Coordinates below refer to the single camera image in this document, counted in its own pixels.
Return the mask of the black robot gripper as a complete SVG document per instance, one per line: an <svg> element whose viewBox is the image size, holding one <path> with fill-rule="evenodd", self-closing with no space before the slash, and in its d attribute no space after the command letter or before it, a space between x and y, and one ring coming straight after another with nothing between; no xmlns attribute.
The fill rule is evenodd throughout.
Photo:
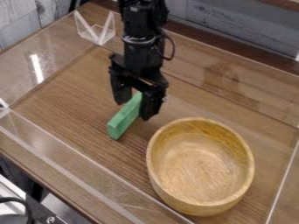
<svg viewBox="0 0 299 224"><path fill-rule="evenodd" d="M132 98L132 88L143 92L139 116L148 121L159 114L165 102L169 80L162 74L166 60L163 34L150 38L123 36L124 52L110 56L110 81L112 95L118 105Z"/></svg>

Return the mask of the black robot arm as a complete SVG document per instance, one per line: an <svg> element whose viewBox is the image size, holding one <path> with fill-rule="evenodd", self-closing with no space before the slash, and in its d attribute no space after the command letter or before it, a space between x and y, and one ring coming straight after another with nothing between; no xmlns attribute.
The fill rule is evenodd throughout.
<svg viewBox="0 0 299 224"><path fill-rule="evenodd" d="M166 60L165 42L169 22L165 0L119 0L123 21L124 53L112 53L108 68L114 98L118 105L132 98L132 89L142 93L139 117L148 120L159 113L169 88L162 74Z"/></svg>

